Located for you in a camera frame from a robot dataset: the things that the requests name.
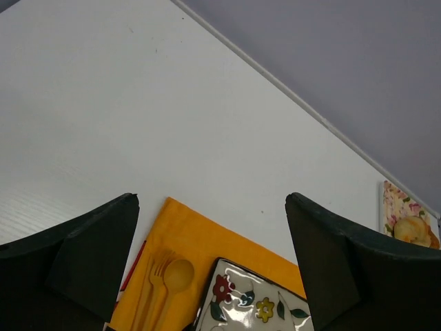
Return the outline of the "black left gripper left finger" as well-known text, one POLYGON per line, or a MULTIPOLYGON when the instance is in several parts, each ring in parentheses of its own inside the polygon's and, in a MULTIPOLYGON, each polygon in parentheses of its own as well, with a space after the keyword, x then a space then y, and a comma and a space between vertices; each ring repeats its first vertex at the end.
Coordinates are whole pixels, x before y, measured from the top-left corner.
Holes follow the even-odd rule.
POLYGON ((2 330, 102 330, 139 217, 135 194, 1 245, 2 330))

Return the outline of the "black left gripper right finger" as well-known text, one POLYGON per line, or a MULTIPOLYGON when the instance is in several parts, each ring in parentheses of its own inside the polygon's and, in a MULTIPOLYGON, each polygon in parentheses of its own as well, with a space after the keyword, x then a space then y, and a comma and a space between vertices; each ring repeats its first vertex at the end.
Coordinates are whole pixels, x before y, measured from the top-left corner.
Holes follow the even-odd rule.
POLYGON ((293 193, 285 209, 315 330, 439 330, 440 252, 293 193))

